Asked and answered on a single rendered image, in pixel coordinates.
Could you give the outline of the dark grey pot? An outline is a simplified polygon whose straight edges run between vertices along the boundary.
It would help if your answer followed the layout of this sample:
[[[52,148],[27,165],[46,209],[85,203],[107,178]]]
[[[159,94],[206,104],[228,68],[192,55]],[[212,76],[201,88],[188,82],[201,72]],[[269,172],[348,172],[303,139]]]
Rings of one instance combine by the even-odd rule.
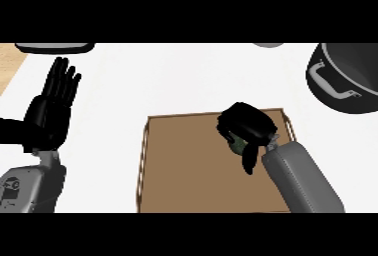
[[[306,70],[309,89],[336,111],[378,111],[378,43],[319,43]]]

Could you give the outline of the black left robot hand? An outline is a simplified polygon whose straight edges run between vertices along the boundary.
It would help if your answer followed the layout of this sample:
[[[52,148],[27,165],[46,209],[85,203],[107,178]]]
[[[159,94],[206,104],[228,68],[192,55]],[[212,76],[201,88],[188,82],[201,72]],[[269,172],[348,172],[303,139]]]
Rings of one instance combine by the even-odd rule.
[[[70,66],[70,60],[58,57],[24,120],[0,118],[0,144],[21,145],[26,153],[60,149],[67,140],[80,80],[82,74]]]

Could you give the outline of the green squash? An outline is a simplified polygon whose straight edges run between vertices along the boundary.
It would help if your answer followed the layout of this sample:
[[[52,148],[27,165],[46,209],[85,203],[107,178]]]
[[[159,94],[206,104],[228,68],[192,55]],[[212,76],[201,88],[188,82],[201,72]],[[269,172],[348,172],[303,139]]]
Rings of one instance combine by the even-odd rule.
[[[229,148],[237,155],[243,155],[249,142],[235,134],[231,134],[231,137]]]

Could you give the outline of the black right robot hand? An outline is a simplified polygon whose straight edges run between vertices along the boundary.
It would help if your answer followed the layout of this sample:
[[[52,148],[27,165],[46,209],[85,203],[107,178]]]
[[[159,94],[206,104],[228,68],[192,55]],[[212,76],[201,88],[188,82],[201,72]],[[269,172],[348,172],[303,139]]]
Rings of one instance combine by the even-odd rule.
[[[247,142],[243,157],[243,167],[249,175],[257,164],[259,147],[268,147],[277,138],[278,127],[271,117],[252,105],[237,102],[218,117],[218,131],[229,142],[231,134],[238,135]]]

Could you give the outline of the brown wooden tray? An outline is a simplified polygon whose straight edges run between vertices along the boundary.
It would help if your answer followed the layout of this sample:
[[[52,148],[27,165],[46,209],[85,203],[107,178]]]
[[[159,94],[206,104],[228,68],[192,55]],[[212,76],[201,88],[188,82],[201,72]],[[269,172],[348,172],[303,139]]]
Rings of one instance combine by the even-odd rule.
[[[263,165],[249,174],[216,129],[219,114],[153,116],[144,134],[141,213],[287,213]]]

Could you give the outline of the pale wooden board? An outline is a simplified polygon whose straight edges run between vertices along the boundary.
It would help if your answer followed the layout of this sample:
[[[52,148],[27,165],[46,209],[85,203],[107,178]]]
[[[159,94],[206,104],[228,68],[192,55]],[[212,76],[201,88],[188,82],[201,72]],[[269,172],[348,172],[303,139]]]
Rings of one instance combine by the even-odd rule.
[[[0,43],[0,95],[12,81],[29,54],[12,43]]]

